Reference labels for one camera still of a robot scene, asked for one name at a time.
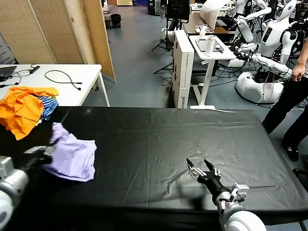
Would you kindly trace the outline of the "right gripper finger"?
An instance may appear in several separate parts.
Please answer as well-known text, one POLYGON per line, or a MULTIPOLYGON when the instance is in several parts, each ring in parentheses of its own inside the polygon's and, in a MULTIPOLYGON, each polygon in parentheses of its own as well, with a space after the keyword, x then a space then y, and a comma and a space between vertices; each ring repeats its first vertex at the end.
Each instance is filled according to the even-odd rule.
POLYGON ((205 176, 205 172, 203 172, 201 169, 199 169, 198 167, 196 167, 191 160, 189 160, 188 158, 187 160, 187 166, 189 169, 189 174, 195 179, 198 180, 199 177, 204 177, 205 176))
POLYGON ((214 165, 206 159, 204 159, 204 162, 205 162, 207 168, 209 169, 209 172, 207 172, 207 175, 212 176, 213 178, 220 178, 221 177, 221 173, 220 173, 220 170, 218 168, 214 167, 214 165))

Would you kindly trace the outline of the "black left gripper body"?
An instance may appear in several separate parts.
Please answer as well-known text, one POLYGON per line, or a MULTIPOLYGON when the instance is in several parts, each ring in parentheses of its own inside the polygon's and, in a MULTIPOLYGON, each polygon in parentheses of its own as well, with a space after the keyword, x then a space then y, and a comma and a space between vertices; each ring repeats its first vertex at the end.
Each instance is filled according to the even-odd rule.
POLYGON ((24 165, 24 171, 31 171, 41 165, 50 164, 51 162, 51 155, 34 156, 24 165))

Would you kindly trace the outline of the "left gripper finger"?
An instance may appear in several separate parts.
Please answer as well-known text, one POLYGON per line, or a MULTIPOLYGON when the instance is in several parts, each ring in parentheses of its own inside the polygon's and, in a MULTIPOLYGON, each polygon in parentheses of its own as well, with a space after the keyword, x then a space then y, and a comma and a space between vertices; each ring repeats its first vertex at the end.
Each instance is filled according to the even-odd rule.
POLYGON ((24 151, 24 153, 25 154, 41 153, 43 155, 53 155, 54 150, 55 150, 54 146, 34 146, 24 151))

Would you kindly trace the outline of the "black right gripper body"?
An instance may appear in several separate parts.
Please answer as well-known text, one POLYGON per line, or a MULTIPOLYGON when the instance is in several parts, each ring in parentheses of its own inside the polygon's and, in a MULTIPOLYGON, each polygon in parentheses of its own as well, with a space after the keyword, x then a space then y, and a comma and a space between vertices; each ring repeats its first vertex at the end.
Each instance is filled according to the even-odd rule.
POLYGON ((221 193, 230 192, 228 188, 220 182, 220 176, 213 172, 205 172, 204 175, 198 177, 198 182, 204 184, 213 198, 217 198, 221 193))

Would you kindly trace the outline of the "person bare hand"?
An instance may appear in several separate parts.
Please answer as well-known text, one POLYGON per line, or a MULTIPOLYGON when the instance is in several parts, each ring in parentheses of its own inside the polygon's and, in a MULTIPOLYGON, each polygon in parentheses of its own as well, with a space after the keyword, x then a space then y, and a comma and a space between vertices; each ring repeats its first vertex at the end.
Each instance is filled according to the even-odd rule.
POLYGON ((305 65, 297 64, 292 71, 292 80, 294 82, 299 82, 303 75, 305 74, 305 65))

